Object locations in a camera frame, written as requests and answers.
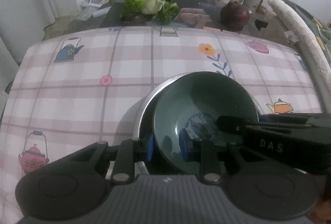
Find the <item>steel bowl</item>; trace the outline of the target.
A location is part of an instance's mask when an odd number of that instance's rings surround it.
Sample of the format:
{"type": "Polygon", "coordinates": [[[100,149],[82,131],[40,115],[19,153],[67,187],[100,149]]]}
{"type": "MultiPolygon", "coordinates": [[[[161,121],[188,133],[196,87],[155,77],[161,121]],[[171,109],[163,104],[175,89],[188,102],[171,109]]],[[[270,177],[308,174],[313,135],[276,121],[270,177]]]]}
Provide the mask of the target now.
{"type": "MultiPolygon", "coordinates": [[[[176,80],[178,80],[179,78],[183,77],[186,74],[189,73],[180,74],[166,80],[146,96],[146,98],[143,100],[137,112],[137,117],[133,128],[133,135],[135,137],[139,137],[143,139],[146,135],[154,134],[153,115],[154,115],[155,107],[157,105],[157,102],[161,94],[166,90],[167,87],[170,86],[171,83],[175,82],[176,80]]],[[[253,98],[251,94],[250,96],[258,110],[258,115],[259,115],[261,112],[260,106],[258,105],[257,101],[253,98]]],[[[144,174],[175,174],[175,173],[182,174],[183,173],[173,168],[165,160],[165,158],[161,154],[159,146],[157,145],[156,138],[155,138],[155,147],[153,151],[153,156],[151,160],[147,162],[140,162],[139,169],[144,174]]]]}

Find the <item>green ceramic bowl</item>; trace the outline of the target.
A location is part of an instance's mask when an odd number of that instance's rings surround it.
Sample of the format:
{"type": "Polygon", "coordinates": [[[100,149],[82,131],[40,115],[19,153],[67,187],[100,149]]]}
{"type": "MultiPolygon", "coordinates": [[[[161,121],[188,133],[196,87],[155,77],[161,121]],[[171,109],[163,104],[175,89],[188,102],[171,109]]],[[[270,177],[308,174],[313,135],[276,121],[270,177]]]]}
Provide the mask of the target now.
{"type": "Polygon", "coordinates": [[[180,130],[217,146],[240,141],[239,136],[218,130],[216,121],[220,116],[257,121],[258,110],[250,94],[223,74],[194,72],[171,83],[161,94],[153,115],[153,131],[162,156],[180,172],[198,173],[197,162],[182,158],[180,130]]]}

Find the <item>white rolled mattress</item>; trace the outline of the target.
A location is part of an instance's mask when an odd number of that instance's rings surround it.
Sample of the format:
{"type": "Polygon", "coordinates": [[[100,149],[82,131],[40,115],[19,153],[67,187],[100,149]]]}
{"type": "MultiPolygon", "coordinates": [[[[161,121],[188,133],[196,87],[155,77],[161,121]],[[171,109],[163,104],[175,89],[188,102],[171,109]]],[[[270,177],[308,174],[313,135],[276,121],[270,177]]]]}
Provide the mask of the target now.
{"type": "Polygon", "coordinates": [[[290,0],[268,0],[272,10],[299,38],[299,49],[310,60],[309,66],[317,73],[319,87],[330,96],[330,53],[326,49],[326,30],[318,19],[290,0]]]}

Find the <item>green patterned pillow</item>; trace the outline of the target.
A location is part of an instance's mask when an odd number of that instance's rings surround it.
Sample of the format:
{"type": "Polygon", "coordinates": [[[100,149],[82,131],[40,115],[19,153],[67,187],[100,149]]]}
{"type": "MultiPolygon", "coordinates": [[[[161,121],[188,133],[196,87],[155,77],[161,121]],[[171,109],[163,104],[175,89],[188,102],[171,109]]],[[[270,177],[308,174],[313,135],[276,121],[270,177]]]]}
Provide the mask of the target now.
{"type": "Polygon", "coordinates": [[[317,42],[323,51],[326,51],[326,45],[330,43],[330,29],[325,27],[317,18],[312,18],[313,33],[317,42]]]}

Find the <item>dark low table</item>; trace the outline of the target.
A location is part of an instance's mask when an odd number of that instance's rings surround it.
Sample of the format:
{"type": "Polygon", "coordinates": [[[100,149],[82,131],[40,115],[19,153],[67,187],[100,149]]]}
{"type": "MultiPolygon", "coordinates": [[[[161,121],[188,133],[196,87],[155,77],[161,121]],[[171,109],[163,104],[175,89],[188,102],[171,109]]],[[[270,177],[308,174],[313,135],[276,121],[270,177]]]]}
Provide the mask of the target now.
{"type": "MultiPolygon", "coordinates": [[[[213,28],[227,31],[228,28],[221,22],[221,9],[226,5],[218,0],[173,0],[180,12],[168,26],[191,27],[197,29],[213,28]]],[[[162,24],[150,15],[124,16],[125,3],[116,1],[100,27],[124,27],[124,26],[161,26],[162,24]]],[[[267,28],[272,16],[261,13],[251,13],[250,20],[240,31],[242,34],[260,36],[262,30],[267,28]]]]}

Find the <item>red cabbage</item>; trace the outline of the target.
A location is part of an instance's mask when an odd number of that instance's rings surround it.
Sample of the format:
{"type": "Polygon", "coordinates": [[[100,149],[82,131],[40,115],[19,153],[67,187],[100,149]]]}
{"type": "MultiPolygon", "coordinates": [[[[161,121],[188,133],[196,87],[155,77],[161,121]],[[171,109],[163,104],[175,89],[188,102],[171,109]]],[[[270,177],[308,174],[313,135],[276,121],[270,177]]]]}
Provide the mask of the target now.
{"type": "Polygon", "coordinates": [[[221,23],[231,31],[241,31],[250,19],[249,11],[237,0],[230,0],[220,12],[221,23]]]}

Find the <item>green leafy lettuce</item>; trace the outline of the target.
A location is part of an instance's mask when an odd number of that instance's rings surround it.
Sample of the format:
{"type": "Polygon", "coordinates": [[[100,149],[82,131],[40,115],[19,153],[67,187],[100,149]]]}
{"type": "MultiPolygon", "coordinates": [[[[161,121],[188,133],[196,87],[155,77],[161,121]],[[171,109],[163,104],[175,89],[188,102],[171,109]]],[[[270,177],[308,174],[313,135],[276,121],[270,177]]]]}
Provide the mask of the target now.
{"type": "Polygon", "coordinates": [[[122,17],[154,19],[164,25],[169,24],[179,12],[179,6],[172,0],[125,0],[122,17]]]}

